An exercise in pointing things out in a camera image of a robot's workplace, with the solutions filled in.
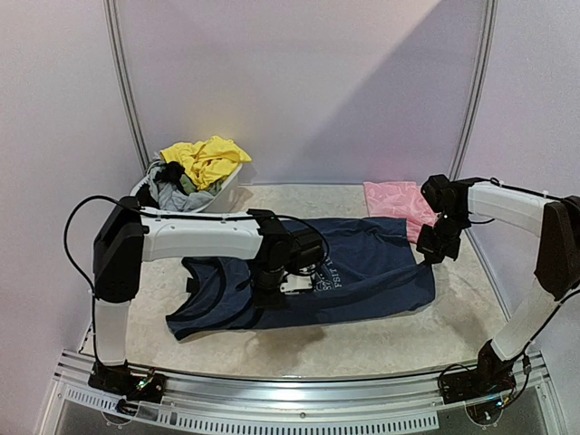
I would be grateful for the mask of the blue garment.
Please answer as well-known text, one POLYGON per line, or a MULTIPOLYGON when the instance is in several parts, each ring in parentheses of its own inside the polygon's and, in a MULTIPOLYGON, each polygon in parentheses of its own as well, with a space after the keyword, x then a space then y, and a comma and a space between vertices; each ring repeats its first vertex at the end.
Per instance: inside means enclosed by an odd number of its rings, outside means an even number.
POLYGON ((194 292, 166 317, 174 337, 351 323, 415 311, 434 300, 432 268, 416 262, 405 220, 318 218, 309 223, 329 242, 330 255, 308 285, 286 294, 282 309, 254 305, 245 261, 183 258, 194 292))

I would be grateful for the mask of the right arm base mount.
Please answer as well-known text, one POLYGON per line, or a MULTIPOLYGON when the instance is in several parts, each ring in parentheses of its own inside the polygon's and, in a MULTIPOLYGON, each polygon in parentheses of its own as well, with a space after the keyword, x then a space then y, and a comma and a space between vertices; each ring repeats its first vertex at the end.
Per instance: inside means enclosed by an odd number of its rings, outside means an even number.
POLYGON ((469 369, 454 363, 440 373, 437 383, 445 404, 470 401, 509 391, 507 398, 500 403, 501 408, 506 408, 521 395, 527 387, 531 373, 529 356, 522 351, 511 359, 502 360, 491 343, 491 340, 487 341, 479 350, 475 368, 469 369), (526 375, 520 390, 517 389, 513 373, 513 366, 519 358, 522 359, 522 368, 526 375))

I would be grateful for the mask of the pink patterned shorts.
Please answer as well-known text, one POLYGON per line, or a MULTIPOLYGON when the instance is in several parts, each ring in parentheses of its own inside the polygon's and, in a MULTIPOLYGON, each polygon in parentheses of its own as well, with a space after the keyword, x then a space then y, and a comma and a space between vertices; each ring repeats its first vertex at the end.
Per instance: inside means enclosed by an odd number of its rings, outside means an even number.
POLYGON ((424 225, 435 224, 437 214, 411 181, 364 182, 363 190, 370 217, 399 218, 406 221, 407 238, 416 244, 424 225))

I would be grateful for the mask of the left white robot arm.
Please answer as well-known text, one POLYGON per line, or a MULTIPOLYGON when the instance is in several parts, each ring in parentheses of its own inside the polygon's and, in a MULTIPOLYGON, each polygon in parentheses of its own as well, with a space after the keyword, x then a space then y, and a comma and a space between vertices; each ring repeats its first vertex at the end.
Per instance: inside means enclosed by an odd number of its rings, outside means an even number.
POLYGON ((290 231, 288 217, 265 209, 210 214, 143 208, 133 196, 92 195, 81 201, 113 205, 92 245, 92 272, 82 272, 92 293, 94 356, 101 380, 116 393, 134 386, 126 367, 126 335, 131 301, 140 289, 145 262, 177 257, 244 260, 250 272, 250 301, 258 309, 282 308, 284 281, 323 265, 330 246, 306 225, 290 231))

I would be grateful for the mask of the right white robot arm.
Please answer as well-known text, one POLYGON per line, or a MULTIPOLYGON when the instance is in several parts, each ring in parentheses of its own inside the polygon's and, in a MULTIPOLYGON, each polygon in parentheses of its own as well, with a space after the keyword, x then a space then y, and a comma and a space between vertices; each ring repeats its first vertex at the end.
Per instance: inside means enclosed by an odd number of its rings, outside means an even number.
POLYGON ((422 227, 417 242, 431 264, 458 257, 460 235, 472 227, 472 218, 489 218, 503 227, 484 246, 500 249, 490 264, 515 273, 510 281, 518 286, 521 302, 481 348, 477 369, 469 374, 471 390, 487 395, 579 286, 579 198, 509 186, 495 178, 450 180, 444 175, 429 177, 420 193, 438 216, 435 224, 422 227))

